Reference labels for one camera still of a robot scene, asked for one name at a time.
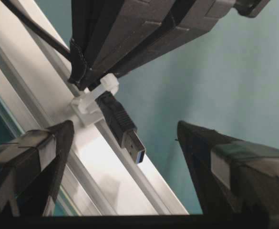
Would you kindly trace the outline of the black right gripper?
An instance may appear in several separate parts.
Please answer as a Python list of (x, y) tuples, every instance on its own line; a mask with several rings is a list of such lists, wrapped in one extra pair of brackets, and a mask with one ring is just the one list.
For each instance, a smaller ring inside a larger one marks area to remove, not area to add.
[(269, 2), (270, 0), (236, 0), (234, 8), (241, 16), (255, 18)]

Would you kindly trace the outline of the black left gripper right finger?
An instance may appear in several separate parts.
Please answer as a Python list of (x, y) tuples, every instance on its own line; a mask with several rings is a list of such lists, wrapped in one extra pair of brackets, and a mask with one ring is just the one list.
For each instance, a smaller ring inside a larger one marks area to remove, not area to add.
[(279, 149), (185, 121), (177, 137), (204, 214), (247, 207), (279, 216)]

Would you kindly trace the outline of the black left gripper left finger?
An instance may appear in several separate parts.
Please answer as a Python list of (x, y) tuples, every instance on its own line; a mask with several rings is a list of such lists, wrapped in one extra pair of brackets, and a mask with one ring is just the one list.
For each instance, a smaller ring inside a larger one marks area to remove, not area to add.
[(0, 214), (53, 213), (74, 137), (70, 120), (0, 145)]

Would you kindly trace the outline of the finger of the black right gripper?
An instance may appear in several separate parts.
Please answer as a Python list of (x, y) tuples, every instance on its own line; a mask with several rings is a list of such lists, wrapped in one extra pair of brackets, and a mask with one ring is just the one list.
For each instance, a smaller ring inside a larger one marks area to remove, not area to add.
[(173, 4), (172, 0), (73, 0), (69, 82), (79, 90), (95, 88), (161, 26)]
[(176, 0), (166, 10), (158, 1), (154, 16), (132, 29), (110, 57), (103, 60), (93, 74), (98, 82), (105, 74), (120, 78), (130, 71), (206, 34), (234, 6), (233, 0)]

